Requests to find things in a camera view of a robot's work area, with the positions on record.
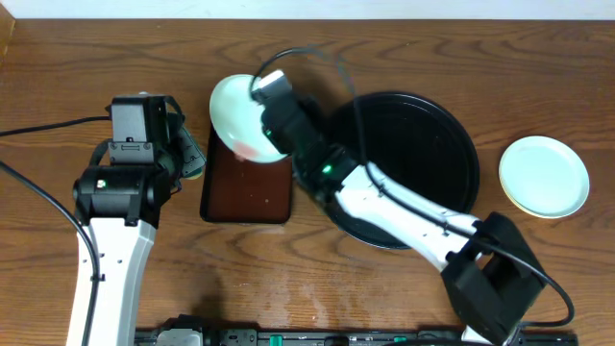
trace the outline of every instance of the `wooden table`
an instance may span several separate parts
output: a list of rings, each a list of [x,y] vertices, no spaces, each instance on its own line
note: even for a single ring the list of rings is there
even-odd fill
[[[608,22],[18,20],[0,73],[0,129],[104,114],[113,95],[168,93],[205,149],[209,95],[230,74],[254,73],[284,47],[343,53],[358,91],[399,89],[445,108],[477,146],[473,213],[511,217],[569,292],[582,345],[615,339],[615,26]],[[350,99],[333,68],[278,64],[328,109]],[[591,179],[573,216],[539,219],[504,196],[498,162],[522,136],[552,136]],[[0,158],[70,209],[71,188],[109,123],[0,138]],[[8,176],[0,185],[0,344],[65,342],[77,274],[74,231]],[[194,313],[263,328],[415,329],[460,326],[437,272],[412,251],[386,251],[336,229],[295,188],[285,226],[207,224],[202,180],[163,210],[145,271],[138,326]],[[563,316],[546,289],[528,318]]]

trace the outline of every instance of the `green connector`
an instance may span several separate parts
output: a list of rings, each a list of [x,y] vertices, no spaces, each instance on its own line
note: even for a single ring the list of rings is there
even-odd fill
[[[269,337],[269,346],[282,346],[283,339],[281,335],[271,335]]]

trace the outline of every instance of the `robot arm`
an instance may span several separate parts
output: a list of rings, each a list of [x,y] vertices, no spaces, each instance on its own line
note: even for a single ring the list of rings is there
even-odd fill
[[[176,112],[168,109],[172,106]],[[77,289],[67,345],[133,345],[140,286],[154,244],[160,208],[180,179],[200,174],[205,157],[184,127],[173,98],[141,94],[111,103],[113,139],[94,151],[75,182],[76,216],[99,257],[100,278],[91,327],[89,253],[79,238]],[[110,166],[98,165],[106,149]]]
[[[480,269],[476,259],[491,253],[472,241],[488,239],[543,272],[510,220],[494,212],[482,222],[447,210],[395,183],[372,162],[357,162],[316,130],[317,106],[296,95],[280,70],[260,80],[253,97],[265,107],[263,136],[292,155],[297,180],[325,212],[339,206],[416,249],[440,272],[455,313],[469,326],[467,338],[502,345],[515,335],[545,284],[498,253]]]

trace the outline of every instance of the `black plate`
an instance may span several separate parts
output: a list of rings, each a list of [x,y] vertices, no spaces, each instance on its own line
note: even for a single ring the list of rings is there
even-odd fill
[[[479,191],[479,160],[472,139],[445,109],[418,95],[379,92],[359,97],[365,121],[367,157],[405,187],[451,210],[469,212]],[[353,104],[330,118],[332,141],[357,150]],[[326,209],[355,238],[393,249],[408,247],[369,223]]]

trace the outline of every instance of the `small white plate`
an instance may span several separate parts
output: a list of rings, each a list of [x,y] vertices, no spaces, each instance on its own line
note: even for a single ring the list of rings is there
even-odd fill
[[[566,144],[545,136],[521,138],[506,149],[500,182],[517,207],[545,218],[572,214],[589,195],[583,161]]]

